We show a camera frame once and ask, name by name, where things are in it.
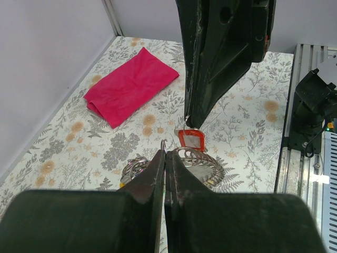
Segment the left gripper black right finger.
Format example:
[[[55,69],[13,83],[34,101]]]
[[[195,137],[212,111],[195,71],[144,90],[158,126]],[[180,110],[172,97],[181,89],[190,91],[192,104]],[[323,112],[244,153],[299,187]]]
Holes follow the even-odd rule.
[[[165,170],[169,252],[325,252],[300,197],[213,192],[175,151],[167,153]]]

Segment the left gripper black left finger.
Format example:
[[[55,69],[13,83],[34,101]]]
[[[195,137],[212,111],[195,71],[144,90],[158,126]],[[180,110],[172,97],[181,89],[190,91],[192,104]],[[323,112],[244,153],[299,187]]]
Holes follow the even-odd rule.
[[[158,252],[165,158],[116,191],[21,192],[1,220],[1,252]]]

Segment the pink folded cloth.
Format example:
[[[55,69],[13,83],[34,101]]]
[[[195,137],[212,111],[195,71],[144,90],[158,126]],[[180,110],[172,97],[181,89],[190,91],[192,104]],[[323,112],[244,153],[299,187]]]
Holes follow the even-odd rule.
[[[90,88],[84,99],[114,129],[178,77],[175,69],[142,48]]]

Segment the aluminium mounting rail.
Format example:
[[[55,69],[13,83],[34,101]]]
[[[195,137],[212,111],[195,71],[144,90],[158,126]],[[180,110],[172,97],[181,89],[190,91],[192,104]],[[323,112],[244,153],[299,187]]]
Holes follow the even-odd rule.
[[[324,133],[336,117],[336,48],[298,44],[274,191],[315,201],[323,172]]]

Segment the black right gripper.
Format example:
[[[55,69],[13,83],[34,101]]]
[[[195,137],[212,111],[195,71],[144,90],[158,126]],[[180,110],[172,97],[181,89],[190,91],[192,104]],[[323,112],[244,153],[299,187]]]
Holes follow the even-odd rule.
[[[176,1],[185,59],[185,119],[200,128],[215,103],[271,42],[275,0],[210,1],[204,48],[202,1]]]

